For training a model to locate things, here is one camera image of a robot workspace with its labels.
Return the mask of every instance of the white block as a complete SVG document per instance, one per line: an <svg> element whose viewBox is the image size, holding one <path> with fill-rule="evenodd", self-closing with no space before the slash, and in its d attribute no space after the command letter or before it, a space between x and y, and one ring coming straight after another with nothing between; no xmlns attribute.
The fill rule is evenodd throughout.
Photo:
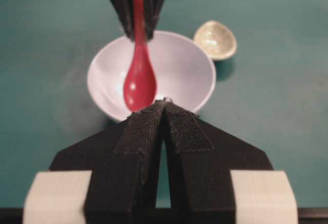
<svg viewBox="0 0 328 224"><path fill-rule="evenodd" d="M23 224L84 224L91 171L37 173L24 204Z"/></svg>
<svg viewBox="0 0 328 224"><path fill-rule="evenodd" d="M237 224L297 224L297 205L283 171L231 170Z"/></svg>

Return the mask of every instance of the green tabletop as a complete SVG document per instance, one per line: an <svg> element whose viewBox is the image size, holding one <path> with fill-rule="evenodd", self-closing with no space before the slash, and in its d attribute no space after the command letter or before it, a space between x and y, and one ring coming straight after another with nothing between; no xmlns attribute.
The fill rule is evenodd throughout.
<svg viewBox="0 0 328 224"><path fill-rule="evenodd" d="M56 152L114 124L91 100L88 66L123 35L108 0L0 0L0 207L21 207ZM265 150L300 207L328 207L328 0L166 0L158 29L227 25L201 118ZM157 205L170 206L165 157Z"/></svg>

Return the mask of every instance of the red spoon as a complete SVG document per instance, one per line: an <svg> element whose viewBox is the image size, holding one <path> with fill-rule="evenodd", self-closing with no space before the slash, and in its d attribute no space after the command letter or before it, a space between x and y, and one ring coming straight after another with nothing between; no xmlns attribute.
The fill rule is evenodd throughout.
<svg viewBox="0 0 328 224"><path fill-rule="evenodd" d="M150 105L156 94L156 78L149 61L145 36L144 0L133 0L135 48L124 82L124 100L131 111Z"/></svg>

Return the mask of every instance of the bowl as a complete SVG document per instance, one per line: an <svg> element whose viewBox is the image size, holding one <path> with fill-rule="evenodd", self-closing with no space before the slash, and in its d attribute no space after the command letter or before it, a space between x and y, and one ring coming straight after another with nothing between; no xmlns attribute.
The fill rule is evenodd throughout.
<svg viewBox="0 0 328 224"><path fill-rule="evenodd" d="M172 101L197 113L213 93L216 72L211 59L192 40L182 35L155 31L148 43L157 80L155 99ZM115 121L131 114L123 98L123 84L134 52L134 43L120 37L93 58L87 84L97 106Z"/></svg>

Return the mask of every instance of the bowl rim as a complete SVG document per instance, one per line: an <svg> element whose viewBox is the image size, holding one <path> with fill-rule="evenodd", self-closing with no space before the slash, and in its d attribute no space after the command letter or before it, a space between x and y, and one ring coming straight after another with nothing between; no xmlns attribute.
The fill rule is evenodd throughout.
<svg viewBox="0 0 328 224"><path fill-rule="evenodd" d="M170 36L174 36L174 37L178 37L180 39L186 40L189 43L193 44L195 47L197 47L206 57L206 59L208 60L208 63L210 64L211 70L212 70L212 83L210 86L210 89L207 93L207 95L205 96L205 98L202 100L202 102L200 102L193 110L191 110L191 112L193 113L198 113L198 111L208 102L208 100L210 99L211 95L214 92L214 88L215 88L215 84L216 84L216 70L215 70L215 66L214 63L212 61L212 59L210 59L210 57L195 43L193 42L190 38L183 36L181 34L178 33L174 33L174 32L169 32L169 31L162 31L162 30L155 30L154 34L166 34L166 35L170 35ZM88 88L88 92L93 100L93 102L98 106L98 108L100 110L102 110L105 114L107 114L110 118L114 119L115 121L121 122L123 121L120 117L118 117L117 115L114 114L110 114L109 112L107 112L106 110L104 110L101 105L99 105L97 98L95 98L95 96L93 95L92 92L92 88L90 86L90 79L91 79L91 69L93 68L93 66L96 64L97 59L99 58L99 56L108 48L110 47L112 44L117 43L120 40L126 39L127 37L125 35L114 39L113 41L110 41L109 43L107 43L106 45L104 45L98 52L97 54L93 57L89 68L88 68L88 73L87 73L87 88Z"/></svg>

